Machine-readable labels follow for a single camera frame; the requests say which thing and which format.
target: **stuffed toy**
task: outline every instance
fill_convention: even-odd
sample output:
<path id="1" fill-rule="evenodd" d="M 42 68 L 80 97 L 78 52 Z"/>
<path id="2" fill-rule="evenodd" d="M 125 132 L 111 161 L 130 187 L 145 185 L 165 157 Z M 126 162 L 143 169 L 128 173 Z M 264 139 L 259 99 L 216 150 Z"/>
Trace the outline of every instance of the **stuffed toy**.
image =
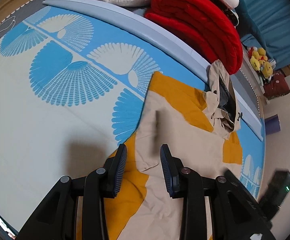
<path id="1" fill-rule="evenodd" d="M 254 56 L 257 60 L 268 61 L 268 57 L 266 56 L 266 51 L 263 48 L 251 47 L 248 51 L 249 58 Z"/>
<path id="2" fill-rule="evenodd" d="M 251 57 L 250 63 L 255 71 L 261 70 L 261 65 L 260 65 L 259 61 L 254 56 Z"/>
<path id="3" fill-rule="evenodd" d="M 264 64 L 265 60 L 263 60 L 263 59 L 259 59 L 258 62 L 259 62 L 260 65 L 262 66 L 262 65 Z"/>
<path id="4" fill-rule="evenodd" d="M 260 67 L 263 76 L 269 79 L 273 75 L 273 69 L 271 64 L 268 61 L 265 61 Z"/>

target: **yellow stuffed toy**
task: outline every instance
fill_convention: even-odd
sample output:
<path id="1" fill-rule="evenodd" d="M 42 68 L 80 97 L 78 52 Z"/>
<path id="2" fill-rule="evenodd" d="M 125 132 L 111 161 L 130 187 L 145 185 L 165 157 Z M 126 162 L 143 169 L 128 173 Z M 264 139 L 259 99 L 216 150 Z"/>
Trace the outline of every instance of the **yellow stuffed toy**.
<path id="1" fill-rule="evenodd" d="M 265 51 L 265 49 L 263 49 L 263 48 L 258 48 L 258 55 L 259 55 L 259 59 L 261 59 L 261 60 L 265 60 L 265 61 L 267 61 L 268 60 L 268 58 L 267 58 L 267 56 L 266 56 L 266 51 Z"/>
<path id="2" fill-rule="evenodd" d="M 251 57 L 250 63 L 255 71 L 260 71 L 261 65 L 254 56 Z"/>
<path id="3" fill-rule="evenodd" d="M 257 50 L 252 51 L 252 56 L 254 58 L 256 58 L 257 60 L 261 59 L 261 56 L 260 56 L 260 54 L 258 53 Z"/>
<path id="4" fill-rule="evenodd" d="M 259 59 L 258 62 L 260 63 L 260 65 L 262 66 L 265 62 L 265 60 Z"/>
<path id="5" fill-rule="evenodd" d="M 269 78 L 273 75 L 273 69 L 271 64 L 268 61 L 265 61 L 261 67 L 261 72 L 265 78 Z"/>

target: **fan pattern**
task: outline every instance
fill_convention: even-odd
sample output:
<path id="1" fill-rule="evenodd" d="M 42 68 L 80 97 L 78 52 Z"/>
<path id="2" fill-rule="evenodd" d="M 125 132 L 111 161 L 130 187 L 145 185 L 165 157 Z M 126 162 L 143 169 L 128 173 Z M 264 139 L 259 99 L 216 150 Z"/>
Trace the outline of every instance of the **fan pattern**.
<path id="1" fill-rule="evenodd" d="M 39 22 L 46 14 L 50 11 L 51 7 L 46 6 L 39 11 L 35 12 L 34 14 L 30 15 L 28 18 L 25 19 L 26 22 L 30 24 L 35 24 Z"/>
<path id="2" fill-rule="evenodd" d="M 242 161 L 240 181 L 256 198 L 258 196 L 262 178 L 262 169 L 257 167 L 254 171 L 253 157 L 249 154 Z"/>
<path id="3" fill-rule="evenodd" d="M 47 39 L 45 34 L 21 22 L 3 37 L 0 43 L 0 54 L 5 57 L 18 55 L 35 47 L 45 39 Z"/>
<path id="4" fill-rule="evenodd" d="M 94 33 L 91 22 L 77 14 L 59 14 L 37 26 L 49 33 L 57 32 L 57 38 L 79 52 L 88 45 Z"/>
<path id="5" fill-rule="evenodd" d="M 112 113 L 112 128 L 115 140 L 124 143 L 136 130 L 140 120 L 143 101 L 128 89 L 124 89 L 117 98 Z"/>
<path id="6" fill-rule="evenodd" d="M 72 62 L 72 54 L 54 41 L 36 55 L 30 68 L 31 87 L 46 103 L 79 105 L 99 99 L 117 81 L 86 61 Z"/>
<path id="7" fill-rule="evenodd" d="M 149 81 L 158 64 L 140 47 L 127 43 L 106 43 L 91 51 L 87 57 L 102 64 L 117 75 L 128 75 L 128 81 L 145 95 Z"/>

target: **dark red bag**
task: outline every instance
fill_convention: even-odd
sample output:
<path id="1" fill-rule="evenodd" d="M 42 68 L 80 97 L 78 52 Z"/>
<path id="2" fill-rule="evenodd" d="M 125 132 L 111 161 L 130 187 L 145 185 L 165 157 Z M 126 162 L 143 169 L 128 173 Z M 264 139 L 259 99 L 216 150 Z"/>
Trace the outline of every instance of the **dark red bag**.
<path id="1" fill-rule="evenodd" d="M 271 81 L 263 87 L 265 90 L 264 96 L 269 100 L 282 97 L 290 93 L 289 85 L 280 71 L 273 71 Z"/>

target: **folded red blanket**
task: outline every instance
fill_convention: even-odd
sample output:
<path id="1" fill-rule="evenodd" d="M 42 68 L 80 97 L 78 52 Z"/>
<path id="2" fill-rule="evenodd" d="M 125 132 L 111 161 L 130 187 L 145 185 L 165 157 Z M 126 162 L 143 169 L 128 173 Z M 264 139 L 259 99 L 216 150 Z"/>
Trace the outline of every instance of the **folded red blanket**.
<path id="1" fill-rule="evenodd" d="M 229 74 L 241 67 L 243 50 L 238 33 L 210 0 L 152 0 L 144 16 L 179 37 L 209 63 L 221 60 Z"/>

